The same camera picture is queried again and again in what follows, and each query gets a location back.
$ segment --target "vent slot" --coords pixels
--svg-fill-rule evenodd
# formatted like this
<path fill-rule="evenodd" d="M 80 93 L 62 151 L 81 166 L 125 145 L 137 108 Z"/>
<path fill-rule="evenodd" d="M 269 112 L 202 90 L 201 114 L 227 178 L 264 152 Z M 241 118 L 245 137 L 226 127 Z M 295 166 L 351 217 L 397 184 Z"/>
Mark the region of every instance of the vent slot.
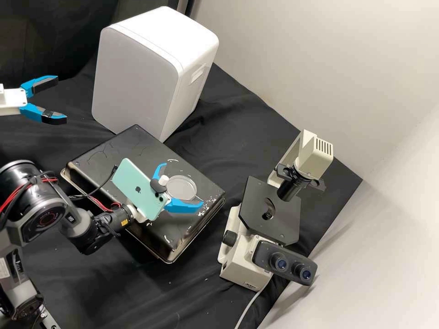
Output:
<path fill-rule="evenodd" d="M 332 144 L 323 139 L 316 138 L 316 149 L 327 155 L 332 155 Z"/>

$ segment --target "red wire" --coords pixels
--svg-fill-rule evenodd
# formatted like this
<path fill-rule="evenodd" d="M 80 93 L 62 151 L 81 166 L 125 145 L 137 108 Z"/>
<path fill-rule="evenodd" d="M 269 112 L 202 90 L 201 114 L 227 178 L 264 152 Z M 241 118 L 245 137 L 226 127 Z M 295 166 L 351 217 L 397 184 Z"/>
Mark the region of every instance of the red wire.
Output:
<path fill-rule="evenodd" d="M 53 182 L 53 181 L 57 181 L 57 178 L 43 178 L 42 181 L 43 182 Z M 20 191 L 20 189 L 24 186 L 25 184 L 20 185 L 19 187 L 17 187 L 9 196 L 8 198 L 5 200 L 5 202 L 0 206 L 0 212 L 2 212 L 7 206 L 8 204 L 10 204 L 12 202 L 12 200 L 17 196 L 18 192 Z"/>
<path fill-rule="evenodd" d="M 106 212 L 113 212 L 113 210 L 112 209 L 109 209 L 109 208 L 107 208 L 106 206 L 104 206 L 103 204 L 102 204 L 102 202 L 100 202 L 98 199 L 96 199 L 95 197 L 93 197 L 93 196 L 88 196 L 91 200 L 93 200 L 96 204 L 97 204 L 97 206 L 99 207 L 99 208 L 101 208 L 103 211 L 106 211 Z"/>

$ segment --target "white wall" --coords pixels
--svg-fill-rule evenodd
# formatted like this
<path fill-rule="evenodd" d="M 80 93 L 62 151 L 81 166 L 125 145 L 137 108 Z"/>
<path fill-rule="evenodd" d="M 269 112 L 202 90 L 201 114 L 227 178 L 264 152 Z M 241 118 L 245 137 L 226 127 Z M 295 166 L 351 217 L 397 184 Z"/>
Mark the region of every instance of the white wall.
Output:
<path fill-rule="evenodd" d="M 366 177 L 259 329 L 437 328 L 439 107 Z"/>
<path fill-rule="evenodd" d="M 368 173 L 438 102 L 437 0 L 198 0 L 216 63 Z"/>

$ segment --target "black cloth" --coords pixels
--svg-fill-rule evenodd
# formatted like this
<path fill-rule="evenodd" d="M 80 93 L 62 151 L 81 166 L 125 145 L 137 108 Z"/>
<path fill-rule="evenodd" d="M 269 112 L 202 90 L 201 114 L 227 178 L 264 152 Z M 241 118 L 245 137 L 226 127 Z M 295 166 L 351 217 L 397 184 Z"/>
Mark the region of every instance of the black cloth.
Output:
<path fill-rule="evenodd" d="M 93 75 L 90 63 L 34 97 L 34 104 L 67 114 L 67 125 L 0 117 L 0 166 L 30 159 L 59 172 L 109 139 L 112 133 L 91 116 Z M 165 144 L 226 191 L 225 206 L 172 265 L 154 259 L 127 234 L 90 256 L 79 254 L 56 229 L 26 246 L 26 270 L 61 328 L 233 328 L 254 293 L 219 277 L 217 256 L 228 212 L 239 204 L 247 176 L 265 180 L 298 132 L 214 65 L 196 110 Z M 323 178 L 325 193 L 300 193 L 300 240 L 292 249 L 304 255 L 361 182 L 337 159 Z M 286 284 L 273 278 L 241 328 L 256 328 Z"/>
<path fill-rule="evenodd" d="M 0 0 L 0 83 L 17 88 L 41 75 L 71 78 L 111 22 L 176 0 Z"/>

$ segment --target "mint green iphone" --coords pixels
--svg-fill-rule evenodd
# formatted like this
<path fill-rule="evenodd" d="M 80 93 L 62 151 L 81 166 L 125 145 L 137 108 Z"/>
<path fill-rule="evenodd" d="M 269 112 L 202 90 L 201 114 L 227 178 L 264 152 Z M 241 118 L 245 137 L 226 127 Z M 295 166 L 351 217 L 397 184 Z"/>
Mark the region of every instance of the mint green iphone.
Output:
<path fill-rule="evenodd" d="M 151 179 L 130 159 L 122 159 L 112 178 L 113 184 L 136 206 L 141 215 L 154 221 L 168 202 L 166 193 L 157 194 Z"/>

